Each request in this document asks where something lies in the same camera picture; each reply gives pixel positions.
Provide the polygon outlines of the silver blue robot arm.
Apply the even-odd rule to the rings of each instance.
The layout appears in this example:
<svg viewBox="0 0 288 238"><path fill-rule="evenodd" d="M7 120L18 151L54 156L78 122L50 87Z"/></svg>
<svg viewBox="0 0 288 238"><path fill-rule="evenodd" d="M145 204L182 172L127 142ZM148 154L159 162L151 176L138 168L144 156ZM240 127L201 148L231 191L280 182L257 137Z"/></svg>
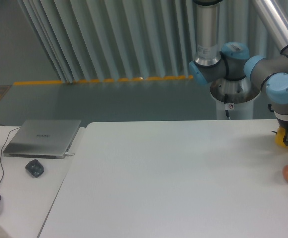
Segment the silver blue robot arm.
<svg viewBox="0 0 288 238"><path fill-rule="evenodd" d="M252 4L277 45L279 56L251 57L244 45L235 42L219 48L220 1L196 0L197 51L189 70L201 85L219 79L231 82L248 79L269 98L268 108L279 123L275 142L288 148L288 17L276 0L255 0Z"/></svg>

